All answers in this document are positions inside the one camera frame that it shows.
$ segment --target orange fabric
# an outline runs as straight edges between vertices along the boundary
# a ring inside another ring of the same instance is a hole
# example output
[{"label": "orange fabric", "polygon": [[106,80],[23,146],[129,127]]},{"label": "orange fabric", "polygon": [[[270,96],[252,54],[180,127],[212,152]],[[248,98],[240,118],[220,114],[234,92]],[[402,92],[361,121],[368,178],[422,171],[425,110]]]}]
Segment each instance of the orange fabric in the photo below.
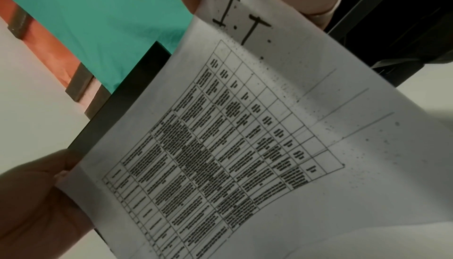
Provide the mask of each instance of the orange fabric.
[{"label": "orange fabric", "polygon": [[67,87],[80,64],[71,51],[34,19],[23,41],[61,84]]},{"label": "orange fabric", "polygon": [[9,20],[16,10],[16,3],[13,0],[0,0],[0,17],[6,23],[9,23]]}]

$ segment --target white surface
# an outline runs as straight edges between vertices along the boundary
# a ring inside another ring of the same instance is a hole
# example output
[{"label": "white surface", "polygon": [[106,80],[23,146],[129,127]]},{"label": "white surface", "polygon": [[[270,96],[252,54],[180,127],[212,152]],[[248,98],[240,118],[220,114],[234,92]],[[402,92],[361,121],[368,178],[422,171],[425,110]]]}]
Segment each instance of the white surface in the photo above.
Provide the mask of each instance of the white surface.
[{"label": "white surface", "polygon": [[[80,105],[0,18],[0,173],[64,149],[88,123]],[[114,259],[90,232],[62,259]]]}]

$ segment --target bracelet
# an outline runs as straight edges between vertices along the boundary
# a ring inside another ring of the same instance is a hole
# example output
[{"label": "bracelet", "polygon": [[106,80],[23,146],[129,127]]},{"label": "bracelet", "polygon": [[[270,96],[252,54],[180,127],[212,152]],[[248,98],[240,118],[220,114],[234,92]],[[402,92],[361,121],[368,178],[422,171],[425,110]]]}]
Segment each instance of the bracelet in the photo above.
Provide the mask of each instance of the bracelet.
[{"label": "bracelet", "polygon": [[340,6],[340,3],[341,3],[341,0],[337,0],[334,7],[331,10],[329,10],[328,12],[318,14],[318,15],[306,15],[306,14],[304,14],[304,15],[306,18],[308,18],[314,24],[323,24],[330,20],[332,15],[335,13],[336,9]]}]

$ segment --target white wall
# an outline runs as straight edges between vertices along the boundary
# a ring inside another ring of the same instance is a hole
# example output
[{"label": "white wall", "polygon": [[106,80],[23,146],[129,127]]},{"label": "white wall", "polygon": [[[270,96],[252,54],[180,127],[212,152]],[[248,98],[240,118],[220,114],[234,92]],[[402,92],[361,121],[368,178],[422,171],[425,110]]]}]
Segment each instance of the white wall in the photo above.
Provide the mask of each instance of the white wall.
[{"label": "white wall", "polygon": [[[453,128],[452,80],[453,65],[429,66],[400,90]],[[88,122],[82,108],[4,22],[0,22],[0,107],[0,173],[67,147]],[[452,223],[372,228],[302,247],[288,258],[453,258],[452,242]],[[63,257],[88,258],[114,259],[94,232]]]}]

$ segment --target printed line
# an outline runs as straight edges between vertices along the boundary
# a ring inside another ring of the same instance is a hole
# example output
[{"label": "printed line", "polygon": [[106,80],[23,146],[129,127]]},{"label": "printed line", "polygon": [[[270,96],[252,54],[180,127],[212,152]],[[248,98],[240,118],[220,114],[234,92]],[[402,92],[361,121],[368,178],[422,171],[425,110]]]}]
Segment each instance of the printed line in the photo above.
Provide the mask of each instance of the printed line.
[{"label": "printed line", "polygon": [[307,96],[308,93],[310,93],[311,91],[313,91],[313,89],[315,89],[319,84],[321,84],[324,80],[326,80],[327,77],[331,76],[335,71],[336,71],[336,68],[335,68],[334,70],[330,71],[329,74],[327,74],[326,76],[324,76],[324,78],[321,79],[321,81],[319,81],[318,83],[316,83],[310,90],[308,90],[308,91],[302,96],[302,98],[305,97],[305,96]]},{"label": "printed line", "polygon": [[328,113],[327,115],[325,115],[324,117],[322,117],[320,120],[318,120],[316,123],[314,123],[312,126],[310,126],[310,128],[313,128],[314,125],[316,125],[317,123],[321,122],[322,120],[324,120],[325,118],[327,118],[328,116],[332,115],[333,113],[337,112],[339,109],[341,109],[342,107],[346,106],[347,104],[349,104],[352,100],[356,99],[357,97],[359,97],[360,95],[362,95],[363,93],[365,93],[366,91],[368,91],[369,88],[363,90],[362,92],[356,94],[354,97],[350,98],[348,101],[346,101],[345,103],[341,104],[340,106],[338,106],[336,109],[334,109],[332,112]]},{"label": "printed line", "polygon": [[334,142],[333,144],[330,144],[330,145],[328,146],[328,148],[330,148],[331,146],[335,145],[336,143],[341,142],[341,141],[344,140],[344,139],[349,138],[350,136],[352,136],[352,135],[354,135],[354,134],[360,132],[361,130],[366,129],[366,128],[368,128],[368,127],[370,127],[370,126],[376,124],[377,122],[380,122],[380,121],[384,120],[385,118],[390,117],[390,116],[393,115],[394,113],[395,113],[395,112],[388,113],[387,115],[385,115],[385,116],[383,116],[383,117],[377,119],[376,121],[373,121],[373,122],[369,123],[368,125],[363,126],[362,128],[358,129],[357,131],[352,132],[352,133],[350,133],[349,135],[347,135],[347,136],[341,138],[341,140],[336,141],[336,142]]}]

